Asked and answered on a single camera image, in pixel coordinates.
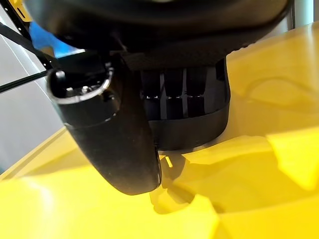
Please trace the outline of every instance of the yellow plastic surface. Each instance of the yellow plastic surface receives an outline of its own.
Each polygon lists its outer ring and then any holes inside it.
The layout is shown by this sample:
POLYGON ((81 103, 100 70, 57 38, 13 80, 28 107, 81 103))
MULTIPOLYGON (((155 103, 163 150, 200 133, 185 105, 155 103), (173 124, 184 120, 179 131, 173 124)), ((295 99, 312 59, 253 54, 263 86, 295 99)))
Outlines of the yellow plastic surface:
POLYGON ((62 129, 0 176, 0 236, 318 239, 319 23, 228 56, 226 131, 126 196, 62 129))
POLYGON ((11 3, 16 13, 20 16, 22 21, 25 21, 25 22, 32 21, 31 17, 29 16, 29 14, 27 13, 27 11, 25 10, 23 6, 23 0, 9 0, 9 2, 11 3))

